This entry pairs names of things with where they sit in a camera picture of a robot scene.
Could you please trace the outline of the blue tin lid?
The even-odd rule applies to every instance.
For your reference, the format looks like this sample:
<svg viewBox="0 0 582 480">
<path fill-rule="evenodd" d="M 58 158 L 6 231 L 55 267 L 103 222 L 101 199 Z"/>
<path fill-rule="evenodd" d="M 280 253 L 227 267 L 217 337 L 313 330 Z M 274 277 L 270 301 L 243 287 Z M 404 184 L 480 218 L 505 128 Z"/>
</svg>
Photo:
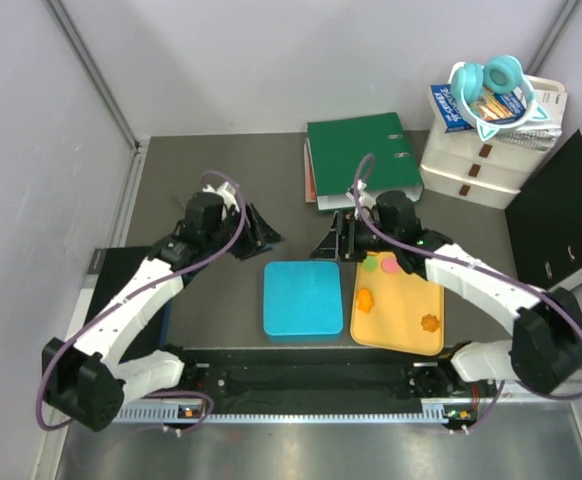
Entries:
<svg viewBox="0 0 582 480">
<path fill-rule="evenodd" d="M 340 270 L 329 261 L 275 261 L 264 267 L 262 326 L 275 342 L 325 342 L 344 329 Z"/>
</svg>

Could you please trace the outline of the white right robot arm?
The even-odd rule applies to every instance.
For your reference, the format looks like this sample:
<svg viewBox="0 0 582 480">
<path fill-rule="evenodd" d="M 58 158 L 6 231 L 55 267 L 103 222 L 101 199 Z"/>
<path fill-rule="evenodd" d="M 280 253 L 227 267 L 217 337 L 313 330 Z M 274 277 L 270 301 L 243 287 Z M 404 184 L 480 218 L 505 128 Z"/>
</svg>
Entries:
<svg viewBox="0 0 582 480">
<path fill-rule="evenodd" d="M 510 336 L 455 347 L 437 372 L 445 393 L 458 396 L 476 381 L 496 380 L 555 398 L 582 368 L 582 311 L 571 292 L 522 283 L 472 257 L 450 237 L 423 227 L 402 191 L 372 197 L 358 180 L 348 195 L 353 209 L 335 212 L 311 258 L 361 263 L 373 253 L 390 253 L 406 274 L 455 293 Z"/>
</svg>

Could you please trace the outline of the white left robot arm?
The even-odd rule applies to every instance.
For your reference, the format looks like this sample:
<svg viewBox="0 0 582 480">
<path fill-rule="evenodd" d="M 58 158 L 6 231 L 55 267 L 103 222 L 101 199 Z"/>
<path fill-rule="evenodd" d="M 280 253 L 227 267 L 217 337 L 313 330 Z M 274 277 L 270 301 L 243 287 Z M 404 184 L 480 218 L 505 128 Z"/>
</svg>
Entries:
<svg viewBox="0 0 582 480">
<path fill-rule="evenodd" d="M 178 354 L 158 348 L 125 360 L 125 353 L 201 270 L 224 254 L 247 260 L 283 240 L 234 182 L 195 193 L 174 229 L 150 247 L 109 303 L 69 339 L 45 345 L 36 405 L 98 432 L 133 401 L 166 389 L 191 394 L 198 374 Z"/>
</svg>

